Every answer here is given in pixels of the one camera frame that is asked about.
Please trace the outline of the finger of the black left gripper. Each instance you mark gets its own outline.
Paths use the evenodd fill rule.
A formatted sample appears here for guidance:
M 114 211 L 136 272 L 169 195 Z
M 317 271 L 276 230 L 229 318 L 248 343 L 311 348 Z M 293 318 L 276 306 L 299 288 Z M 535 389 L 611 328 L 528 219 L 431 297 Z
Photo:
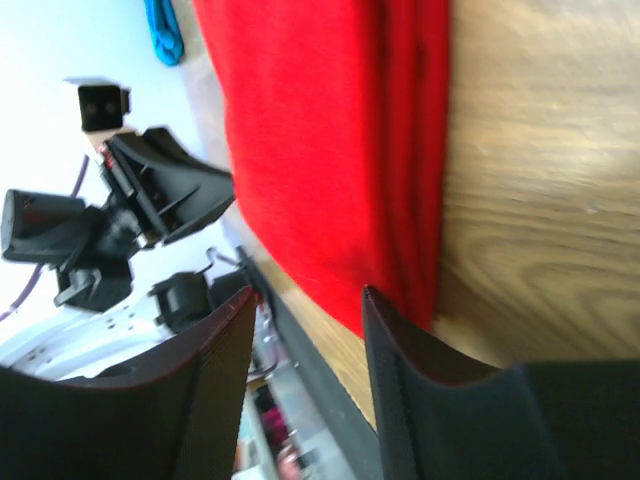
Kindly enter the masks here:
M 235 200 L 231 174 L 191 156 L 164 127 L 107 140 L 107 185 L 144 245 L 197 233 Z

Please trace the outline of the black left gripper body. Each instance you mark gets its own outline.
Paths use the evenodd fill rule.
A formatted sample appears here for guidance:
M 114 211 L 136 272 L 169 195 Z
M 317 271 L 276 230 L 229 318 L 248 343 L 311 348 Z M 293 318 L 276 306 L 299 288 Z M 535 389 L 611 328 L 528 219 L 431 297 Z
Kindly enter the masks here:
M 54 271 L 57 307 L 108 310 L 132 291 L 129 259 L 137 251 L 138 235 L 131 212 L 116 203 L 112 192 L 101 207 L 78 196 L 91 163 L 107 172 L 102 163 L 107 162 L 108 139 L 87 149 L 71 194 L 9 189 L 4 197 L 1 257 Z

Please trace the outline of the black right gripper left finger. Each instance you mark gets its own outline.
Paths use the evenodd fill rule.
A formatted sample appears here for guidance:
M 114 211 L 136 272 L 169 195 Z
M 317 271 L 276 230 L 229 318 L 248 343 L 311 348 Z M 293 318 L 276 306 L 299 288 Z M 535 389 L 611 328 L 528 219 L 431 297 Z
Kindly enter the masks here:
M 256 296 L 242 288 L 193 327 L 94 377 L 1 372 L 5 479 L 228 479 Z

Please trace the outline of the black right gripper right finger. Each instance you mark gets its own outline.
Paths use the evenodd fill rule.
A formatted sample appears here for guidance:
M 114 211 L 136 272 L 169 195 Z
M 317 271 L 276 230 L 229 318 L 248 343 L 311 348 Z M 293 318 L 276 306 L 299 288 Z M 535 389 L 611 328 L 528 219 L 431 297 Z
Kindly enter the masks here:
M 498 369 L 366 288 L 362 319 L 388 479 L 635 479 L 637 360 Z

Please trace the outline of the red t shirt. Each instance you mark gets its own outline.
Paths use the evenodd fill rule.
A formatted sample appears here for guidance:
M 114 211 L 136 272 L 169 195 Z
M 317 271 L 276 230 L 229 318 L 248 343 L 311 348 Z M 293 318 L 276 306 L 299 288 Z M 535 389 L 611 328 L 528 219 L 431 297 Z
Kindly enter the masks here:
M 446 1 L 198 1 L 239 208 L 356 334 L 381 291 L 428 329 L 446 157 Z

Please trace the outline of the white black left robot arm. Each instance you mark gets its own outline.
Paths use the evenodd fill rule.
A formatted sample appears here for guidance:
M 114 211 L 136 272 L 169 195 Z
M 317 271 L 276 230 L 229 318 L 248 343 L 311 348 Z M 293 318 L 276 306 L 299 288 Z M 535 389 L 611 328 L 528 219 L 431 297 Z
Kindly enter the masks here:
M 3 258 L 37 265 L 56 289 L 53 311 L 2 320 L 5 368 L 93 377 L 191 330 L 247 282 L 222 236 L 234 202 L 227 171 L 192 157 L 163 127 L 122 130 L 94 148 L 103 205 L 6 194 Z

